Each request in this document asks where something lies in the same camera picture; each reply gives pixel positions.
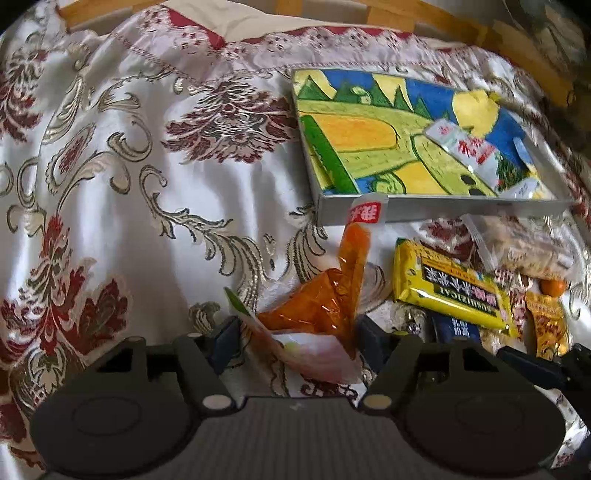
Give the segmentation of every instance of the orange wrapper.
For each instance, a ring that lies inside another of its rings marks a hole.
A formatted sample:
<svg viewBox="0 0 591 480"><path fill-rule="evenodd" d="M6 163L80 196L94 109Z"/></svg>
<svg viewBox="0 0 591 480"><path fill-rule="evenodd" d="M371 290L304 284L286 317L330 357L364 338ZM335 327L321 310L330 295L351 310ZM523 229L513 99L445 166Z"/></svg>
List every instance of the orange wrapper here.
<svg viewBox="0 0 591 480"><path fill-rule="evenodd" d="M351 208L350 222L339 246L340 269L323 271L303 284L285 303L260 313L258 319L269 330L333 335L351 358L355 356L355 318L371 246L368 223L377 223L382 209L380 201L362 202L364 197L367 196L358 198Z"/></svg>

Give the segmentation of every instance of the orange candy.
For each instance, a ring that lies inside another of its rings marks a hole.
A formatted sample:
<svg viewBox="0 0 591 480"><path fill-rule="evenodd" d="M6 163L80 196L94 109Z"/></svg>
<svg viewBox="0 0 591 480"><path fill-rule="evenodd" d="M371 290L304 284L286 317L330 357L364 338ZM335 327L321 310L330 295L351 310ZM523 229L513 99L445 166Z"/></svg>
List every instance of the orange candy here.
<svg viewBox="0 0 591 480"><path fill-rule="evenodd" d="M540 280L540 290L544 295L557 298L560 297L567 288L564 280Z"/></svg>

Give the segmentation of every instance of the fabric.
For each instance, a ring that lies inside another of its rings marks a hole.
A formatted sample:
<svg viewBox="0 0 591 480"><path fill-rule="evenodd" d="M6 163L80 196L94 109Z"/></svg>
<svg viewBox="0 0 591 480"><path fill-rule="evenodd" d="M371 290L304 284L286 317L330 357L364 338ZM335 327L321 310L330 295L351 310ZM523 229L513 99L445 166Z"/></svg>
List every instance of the fabric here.
<svg viewBox="0 0 591 480"><path fill-rule="evenodd" d="M497 92L563 172L589 233L589 194L575 175L581 159L549 129L529 76L479 48L437 49L412 34L343 26L228 41L161 6L106 37L67 34L44 1L3 36L0 55L1 478L39 476L28 419L121 339L208 332L228 314L223 287L263 311L277 285L295 287L336 265L342 228L315 219L290 106L295 67ZM398 236L478 259L456 220L384 227L362 298L384 328ZM241 354L222 375L237 399L356 401L365 390L304 379L249 338L244 330ZM364 377L371 381L369 369Z"/></svg>

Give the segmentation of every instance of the gold wrapper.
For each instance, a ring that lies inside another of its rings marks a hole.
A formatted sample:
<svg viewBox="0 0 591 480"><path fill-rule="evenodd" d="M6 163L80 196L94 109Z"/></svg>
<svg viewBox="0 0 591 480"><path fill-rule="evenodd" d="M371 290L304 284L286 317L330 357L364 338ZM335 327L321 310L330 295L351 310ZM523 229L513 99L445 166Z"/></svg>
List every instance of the gold wrapper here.
<svg viewBox="0 0 591 480"><path fill-rule="evenodd" d="M518 336L509 297L492 277L431 248L399 239L392 283L396 300Z"/></svg>
<svg viewBox="0 0 591 480"><path fill-rule="evenodd" d="M534 317L536 355L552 360L570 350L570 334L558 299L528 291L525 304Z"/></svg>

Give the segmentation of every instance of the candy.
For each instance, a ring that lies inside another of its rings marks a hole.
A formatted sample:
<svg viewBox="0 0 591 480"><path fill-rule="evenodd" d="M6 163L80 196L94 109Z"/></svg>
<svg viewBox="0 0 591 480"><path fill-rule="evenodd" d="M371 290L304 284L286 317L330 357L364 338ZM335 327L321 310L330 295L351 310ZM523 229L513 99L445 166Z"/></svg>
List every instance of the candy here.
<svg viewBox="0 0 591 480"><path fill-rule="evenodd" d="M407 239L394 257L396 300L517 337L509 298L488 275Z"/></svg>

